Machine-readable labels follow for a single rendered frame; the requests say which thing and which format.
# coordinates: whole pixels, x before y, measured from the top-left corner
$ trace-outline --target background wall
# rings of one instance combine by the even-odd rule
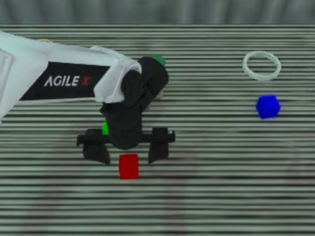
[[[314,0],[0,0],[0,24],[313,24]]]

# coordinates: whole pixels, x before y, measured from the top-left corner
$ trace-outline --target dark green object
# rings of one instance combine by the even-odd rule
[[[152,58],[154,58],[155,60],[157,60],[162,66],[166,65],[166,60],[160,56],[160,55],[152,55]]]
[[[102,135],[108,135],[107,122],[104,122],[104,124],[102,125]]]

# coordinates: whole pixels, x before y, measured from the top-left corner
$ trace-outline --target striped surface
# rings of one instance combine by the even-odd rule
[[[0,127],[0,235],[312,236],[315,234],[314,44],[311,26],[4,26],[4,31],[132,57],[165,55],[170,83],[145,129],[177,132],[170,158],[140,179],[82,159],[75,137],[98,127],[92,102],[16,106]],[[252,50],[274,53],[279,78],[242,71]],[[264,59],[255,71],[272,72]],[[257,98],[276,94],[277,119],[260,121]]]

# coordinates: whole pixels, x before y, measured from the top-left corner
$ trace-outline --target plastic ring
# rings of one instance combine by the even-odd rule
[[[275,72],[273,72],[269,75],[263,75],[263,74],[255,73],[252,70],[250,70],[248,67],[248,60],[254,56],[261,56],[261,57],[264,57],[264,58],[271,60],[277,67]],[[281,62],[279,61],[279,59],[275,55],[273,55],[271,53],[264,52],[264,51],[254,51],[254,52],[247,53],[246,56],[244,57],[243,70],[249,77],[251,77],[255,80],[268,81],[268,80],[272,80],[272,79],[276,78],[280,74]]]

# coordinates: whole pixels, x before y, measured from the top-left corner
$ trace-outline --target green object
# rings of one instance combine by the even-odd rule
[[[107,122],[104,122],[104,124],[102,125],[102,135],[108,135]]]
[[[151,57],[157,60],[162,66],[166,65],[166,60],[162,56],[152,55]]]

